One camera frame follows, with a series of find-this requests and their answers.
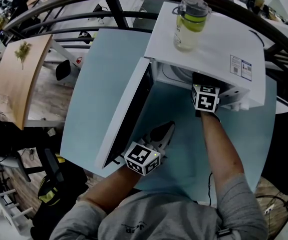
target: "blue table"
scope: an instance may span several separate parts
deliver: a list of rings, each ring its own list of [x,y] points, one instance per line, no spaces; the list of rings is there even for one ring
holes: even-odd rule
[[[147,45],[149,34],[142,34],[145,33],[124,30],[99,31],[84,62],[72,96],[61,155],[103,177],[114,172],[121,164],[111,163],[104,169],[94,166],[98,147],[100,147],[100,143],[97,142],[100,141],[100,137],[103,138],[110,123],[105,120],[112,115],[106,111],[96,112],[94,109],[96,105],[99,104],[101,108],[103,106],[100,104],[101,101],[96,100],[99,92],[94,92],[93,87],[104,89],[105,82],[101,82],[103,76],[98,74],[103,70],[111,71],[111,74],[118,71],[122,82],[118,86],[124,86],[123,81],[129,79],[130,72],[144,52],[143,47]],[[114,92],[114,97],[105,106],[110,110],[116,107],[117,104],[114,102],[120,95],[120,92]],[[170,101],[176,103],[176,109],[171,109],[173,105]],[[223,127],[241,157],[248,183],[253,191],[268,154],[275,106],[276,82],[266,77],[264,106],[251,108],[249,111],[232,112],[224,108],[219,108],[217,111]],[[195,117],[189,90],[155,82],[130,140],[136,141],[144,133],[169,120],[175,121],[176,129],[172,142],[166,150],[168,158],[159,169],[142,177],[136,188],[174,192],[187,195],[193,200],[207,202],[210,168],[201,120]],[[213,188],[211,195],[214,201]]]

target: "white chair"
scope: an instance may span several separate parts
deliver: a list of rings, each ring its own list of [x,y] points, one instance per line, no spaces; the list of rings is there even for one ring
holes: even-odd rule
[[[25,217],[25,215],[31,212],[33,208],[30,207],[27,210],[20,212],[17,209],[19,203],[6,205],[4,198],[8,197],[7,195],[15,192],[16,190],[12,189],[10,191],[0,193],[0,215],[4,216],[19,234],[23,234],[33,226],[32,220]]]

